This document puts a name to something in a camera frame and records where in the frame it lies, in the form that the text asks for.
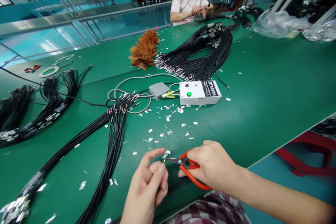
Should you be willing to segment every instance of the label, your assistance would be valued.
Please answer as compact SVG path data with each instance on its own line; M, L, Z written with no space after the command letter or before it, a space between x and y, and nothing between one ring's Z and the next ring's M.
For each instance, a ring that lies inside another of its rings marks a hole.
M59 113L61 112L63 109L66 108L66 105L64 103L62 103L58 108L56 108L54 111Z
M218 96L215 84L213 81L202 81L203 91L206 97Z

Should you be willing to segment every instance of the white box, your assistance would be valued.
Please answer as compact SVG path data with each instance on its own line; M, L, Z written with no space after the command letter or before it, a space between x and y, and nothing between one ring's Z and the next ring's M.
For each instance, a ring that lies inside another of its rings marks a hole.
M222 97L216 81L180 82L181 105L216 104Z

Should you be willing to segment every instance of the woman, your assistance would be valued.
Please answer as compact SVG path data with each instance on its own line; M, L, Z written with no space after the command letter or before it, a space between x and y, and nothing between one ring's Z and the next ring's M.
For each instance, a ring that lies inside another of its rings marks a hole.
M170 21L173 26L192 22L196 16L202 14L205 18L207 12L213 9L212 3L207 0L173 0L170 9Z

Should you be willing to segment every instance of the plaid shirt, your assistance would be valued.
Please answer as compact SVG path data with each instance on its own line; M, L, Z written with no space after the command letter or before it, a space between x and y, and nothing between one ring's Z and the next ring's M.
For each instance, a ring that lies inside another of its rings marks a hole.
M251 224L238 200L212 191L206 198L170 217L164 224Z

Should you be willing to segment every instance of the feather duster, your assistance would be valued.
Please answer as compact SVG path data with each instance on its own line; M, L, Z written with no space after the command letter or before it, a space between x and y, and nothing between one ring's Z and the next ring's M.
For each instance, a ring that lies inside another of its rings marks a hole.
M147 31L141 35L136 44L136 46L130 49L131 56L128 57L132 60L131 65L143 70L149 65L155 65L154 57L157 54L156 46L159 44L156 31L147 28Z

